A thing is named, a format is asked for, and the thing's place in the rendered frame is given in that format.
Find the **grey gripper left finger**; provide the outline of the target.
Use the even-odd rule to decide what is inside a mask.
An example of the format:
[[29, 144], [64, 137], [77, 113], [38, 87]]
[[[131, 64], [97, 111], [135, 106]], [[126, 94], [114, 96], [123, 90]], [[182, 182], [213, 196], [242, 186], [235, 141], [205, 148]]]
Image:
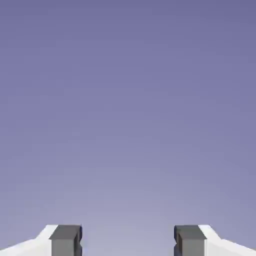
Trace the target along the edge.
[[83, 228], [48, 224], [37, 237], [0, 250], [0, 256], [83, 256]]

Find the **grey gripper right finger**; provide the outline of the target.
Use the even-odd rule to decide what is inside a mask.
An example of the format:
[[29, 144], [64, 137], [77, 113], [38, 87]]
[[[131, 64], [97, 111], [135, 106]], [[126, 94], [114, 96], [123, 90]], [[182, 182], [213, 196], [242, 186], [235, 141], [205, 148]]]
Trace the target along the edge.
[[256, 250], [222, 239], [208, 224], [175, 225], [173, 256], [256, 256]]

